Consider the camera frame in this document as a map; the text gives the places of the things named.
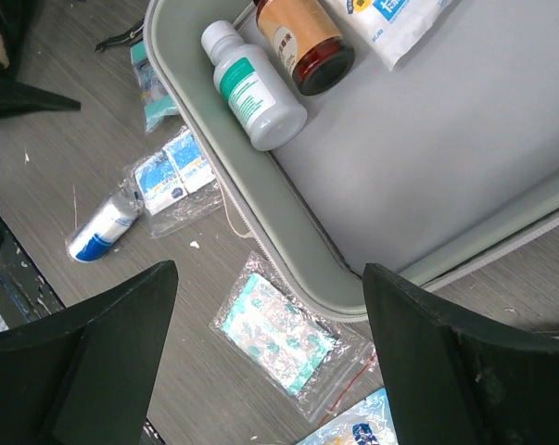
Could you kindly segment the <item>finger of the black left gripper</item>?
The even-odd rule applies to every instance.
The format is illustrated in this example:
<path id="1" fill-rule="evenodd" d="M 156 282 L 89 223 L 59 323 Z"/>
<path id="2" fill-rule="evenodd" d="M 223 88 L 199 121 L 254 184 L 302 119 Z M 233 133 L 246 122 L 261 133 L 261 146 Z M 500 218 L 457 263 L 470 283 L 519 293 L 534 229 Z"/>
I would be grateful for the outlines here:
<path id="1" fill-rule="evenodd" d="M 40 111 L 79 111 L 81 103 L 46 90 L 0 78 L 0 120 Z"/>

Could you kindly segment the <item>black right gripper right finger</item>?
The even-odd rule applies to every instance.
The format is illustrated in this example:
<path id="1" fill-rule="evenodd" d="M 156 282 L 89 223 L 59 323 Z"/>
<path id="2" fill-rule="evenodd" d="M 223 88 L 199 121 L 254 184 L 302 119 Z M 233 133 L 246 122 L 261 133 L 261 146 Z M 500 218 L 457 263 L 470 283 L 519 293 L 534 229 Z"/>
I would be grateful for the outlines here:
<path id="1" fill-rule="evenodd" d="M 402 444 L 559 444 L 559 337 L 369 264 L 363 295 Z"/>

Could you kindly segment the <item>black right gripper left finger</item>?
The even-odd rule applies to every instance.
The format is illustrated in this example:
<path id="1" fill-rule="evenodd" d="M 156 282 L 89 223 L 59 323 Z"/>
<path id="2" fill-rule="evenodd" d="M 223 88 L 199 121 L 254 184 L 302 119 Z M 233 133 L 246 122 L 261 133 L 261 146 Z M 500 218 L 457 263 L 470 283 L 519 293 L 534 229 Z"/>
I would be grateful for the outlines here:
<path id="1" fill-rule="evenodd" d="M 0 444 L 137 444 L 178 286 L 173 261 L 0 333 Z"/>

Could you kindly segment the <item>medical tape roll packet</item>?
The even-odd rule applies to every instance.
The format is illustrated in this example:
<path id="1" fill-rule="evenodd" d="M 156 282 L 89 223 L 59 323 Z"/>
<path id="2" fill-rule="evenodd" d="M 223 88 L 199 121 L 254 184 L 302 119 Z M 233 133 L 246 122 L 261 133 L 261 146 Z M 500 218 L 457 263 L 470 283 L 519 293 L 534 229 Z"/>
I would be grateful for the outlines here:
<path id="1" fill-rule="evenodd" d="M 178 110 L 149 62 L 145 43 L 141 41 L 133 45 L 130 55 L 144 106 L 146 132 L 149 134 L 165 118 L 177 116 Z"/>

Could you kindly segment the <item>alcohol pads plastic bag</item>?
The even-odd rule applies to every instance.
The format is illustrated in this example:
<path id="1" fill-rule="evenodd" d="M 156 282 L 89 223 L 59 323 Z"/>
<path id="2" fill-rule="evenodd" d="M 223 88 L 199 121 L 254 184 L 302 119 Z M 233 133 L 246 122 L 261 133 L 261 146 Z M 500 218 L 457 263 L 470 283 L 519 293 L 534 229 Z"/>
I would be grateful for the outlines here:
<path id="1" fill-rule="evenodd" d="M 124 172 L 143 203 L 153 238 L 185 228 L 223 205 L 221 186 L 210 162 L 186 126 Z"/>

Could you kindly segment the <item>grey medicine kit case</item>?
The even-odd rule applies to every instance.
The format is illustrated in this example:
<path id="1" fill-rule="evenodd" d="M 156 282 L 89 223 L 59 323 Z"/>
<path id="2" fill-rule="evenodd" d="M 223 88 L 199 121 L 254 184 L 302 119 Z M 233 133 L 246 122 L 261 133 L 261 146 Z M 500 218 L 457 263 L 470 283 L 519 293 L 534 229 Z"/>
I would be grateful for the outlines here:
<path id="1" fill-rule="evenodd" d="M 219 19 L 266 45 L 249 1 L 153 1 L 147 53 L 247 234 L 321 315 L 358 322 L 380 263 L 435 290 L 559 225 L 559 1 L 456 1 L 389 70 L 357 57 L 306 97 L 301 132 L 255 149 L 213 84 Z"/>

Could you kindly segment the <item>white bottle green label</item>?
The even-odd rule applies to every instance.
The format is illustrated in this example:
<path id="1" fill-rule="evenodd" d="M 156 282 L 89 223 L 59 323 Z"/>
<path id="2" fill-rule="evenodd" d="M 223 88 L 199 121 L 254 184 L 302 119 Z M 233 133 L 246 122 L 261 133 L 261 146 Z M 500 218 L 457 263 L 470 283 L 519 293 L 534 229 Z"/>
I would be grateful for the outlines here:
<path id="1" fill-rule="evenodd" d="M 274 150 L 298 134 L 307 110 L 260 46 L 246 43 L 226 20 L 211 23 L 201 34 L 201 45 L 214 66 L 216 89 L 254 148 Z"/>

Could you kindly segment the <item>brown medicine bottle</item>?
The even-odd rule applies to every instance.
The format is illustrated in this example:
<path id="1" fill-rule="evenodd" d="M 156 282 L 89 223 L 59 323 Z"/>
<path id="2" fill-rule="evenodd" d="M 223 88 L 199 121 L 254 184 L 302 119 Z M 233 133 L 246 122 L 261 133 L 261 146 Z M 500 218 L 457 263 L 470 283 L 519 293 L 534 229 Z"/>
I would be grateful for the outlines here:
<path id="1" fill-rule="evenodd" d="M 317 0 L 256 1 L 256 23 L 299 92 L 319 95 L 339 83 L 356 54 Z"/>

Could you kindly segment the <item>white gauze packet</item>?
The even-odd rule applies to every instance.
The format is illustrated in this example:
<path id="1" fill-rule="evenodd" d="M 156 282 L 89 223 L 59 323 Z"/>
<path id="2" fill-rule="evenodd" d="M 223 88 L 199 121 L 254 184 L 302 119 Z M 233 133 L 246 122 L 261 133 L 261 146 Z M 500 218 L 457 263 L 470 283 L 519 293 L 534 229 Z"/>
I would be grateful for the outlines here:
<path id="1" fill-rule="evenodd" d="M 325 1 L 393 70 L 451 4 L 447 0 Z"/>

